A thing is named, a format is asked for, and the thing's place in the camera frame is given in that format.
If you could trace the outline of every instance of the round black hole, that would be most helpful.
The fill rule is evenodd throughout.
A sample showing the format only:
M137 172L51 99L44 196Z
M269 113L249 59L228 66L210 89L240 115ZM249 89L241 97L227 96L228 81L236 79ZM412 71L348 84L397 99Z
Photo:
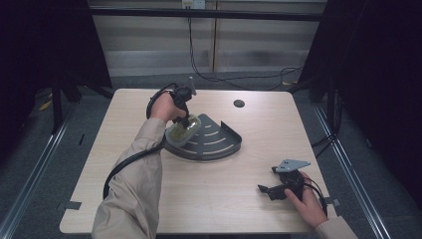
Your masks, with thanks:
M245 102L243 102L242 100L236 100L233 105L235 105L235 107L237 108L242 108L245 106Z

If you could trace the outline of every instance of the person's arm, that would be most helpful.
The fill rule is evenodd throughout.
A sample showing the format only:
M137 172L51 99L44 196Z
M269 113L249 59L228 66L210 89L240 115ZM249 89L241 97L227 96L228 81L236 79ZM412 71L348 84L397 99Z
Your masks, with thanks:
M305 178L306 183L311 184L308 176L301 172ZM322 208L317 201L317 197L311 188L305 186L302 201L300 201L295 194L289 190L285 190L286 196L295 205L296 209L301 214L302 218L315 229L316 234L321 239L354 239L357 238L348 224L342 217L337 217L328 220L323 213Z
M154 103L150 119L116 164L135 153L159 145L166 123L185 112L174 106L169 93ZM100 204L93 226L93 238L155 238L162 167L159 152L131 163L109 183L108 197Z

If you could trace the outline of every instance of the silver bracket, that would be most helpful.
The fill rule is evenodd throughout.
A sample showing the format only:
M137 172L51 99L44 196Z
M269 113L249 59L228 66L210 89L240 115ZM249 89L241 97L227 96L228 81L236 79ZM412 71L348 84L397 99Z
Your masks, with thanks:
M294 159L285 159L280 163L280 165L276 168L276 172L290 172L301 167L311 165L308 161L300 161Z

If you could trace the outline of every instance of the black cord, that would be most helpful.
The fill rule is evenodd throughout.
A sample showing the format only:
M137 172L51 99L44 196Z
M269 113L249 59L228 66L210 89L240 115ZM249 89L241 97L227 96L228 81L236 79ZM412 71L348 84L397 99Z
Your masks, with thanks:
M159 96L161 96L161 94L163 92L165 92L165 90L169 89L171 86L173 86L174 88L177 88L177 84L170 83L167 86L161 88L157 93L155 93L155 95L153 97L150 98L150 101L148 103L148 106L146 107L146 118L147 119L149 119L149 117L151 116L152 105L159 98Z
M130 157L128 157L127 159L125 159L124 161L122 161L121 163L119 163L112 171L111 173L108 175L106 181L105 181L105 186L103 189L103 199L106 199L106 197L108 196L108 192L109 192L109 182L111 181L111 179L118 174L122 169L124 169L126 166L128 166L129 164L143 158L146 157L147 155L152 154L153 152L159 151L161 149L164 148L165 145L165 140L163 139L162 142L156 146L156 147L152 147L149 149L146 149L144 151L138 152Z
M313 191L315 191L315 192L316 192L317 196L319 197L319 202L320 202L320 206L321 206L321 208L322 208L322 211L323 211L323 213L325 213L325 216L328 216L328 212L327 212L327 210L326 210L327 205L326 205L326 202L325 202L325 198L323 198L322 191L320 190L320 188L319 188L319 186L317 185L317 183L316 183L316 182L314 182L314 181L313 181L312 179L310 179L310 178L306 178L306 179L310 180L311 182L313 182L313 183L316 185L316 187L314 187L313 185L311 185L311 184L308 184L308 183L305 183L305 182L304 182L304 186L308 186L308 187L310 187Z
M314 142L312 144L312 147L316 147L316 146L322 145L323 143L329 140L328 144L319 153L316 154L316 157L319 157L329 147L329 145L332 144L337 139L338 133L340 131L340 126L341 126L342 109L343 109L343 102L341 100L341 97L339 96L339 93L336 92L334 126L331 129L330 135L327 135L323 137L321 140Z
M192 20L191 18L188 18L188 23L189 23L189 49L190 49L190 62L191 62L191 66L193 71L196 73L196 75L198 75L199 77L201 77L202 79L209 81L209 82L215 82L215 83L219 83L219 82L224 82L226 84L229 84L233 87L236 88L240 88L242 90L245 91L254 91L254 89L249 89L249 88L245 88L236 84L231 83L230 81L234 81L234 80L243 80L243 79L270 79L270 78L277 78L280 77L281 80L280 82L270 88L270 89L266 89L266 90L261 90L261 91L273 91L276 88L278 88L282 83L283 83L283 76L288 75L290 73L293 73L295 71L299 71L301 70L303 67L299 67L299 68L284 68L282 70L280 70L279 74L276 75L271 75L271 76L260 76L260 77L251 77L251 76L247 76L247 77L236 77L236 78L226 78L226 79L220 79L220 78L213 78L213 77L206 77L203 76L199 71L198 68L196 67L196 63L195 63L195 57L194 57L194 51L193 51L193 41L192 41Z

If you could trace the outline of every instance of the black curtain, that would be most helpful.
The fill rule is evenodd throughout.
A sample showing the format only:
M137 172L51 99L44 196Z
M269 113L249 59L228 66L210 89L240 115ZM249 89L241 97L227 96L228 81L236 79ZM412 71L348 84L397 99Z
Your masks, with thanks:
M350 115L420 208L422 174L422 4L419 1L328 1L300 82L315 101L333 79Z
M0 8L0 156L3 159L34 106L39 89L57 77L111 87L92 16L55 9L88 8L86 0L5 0Z

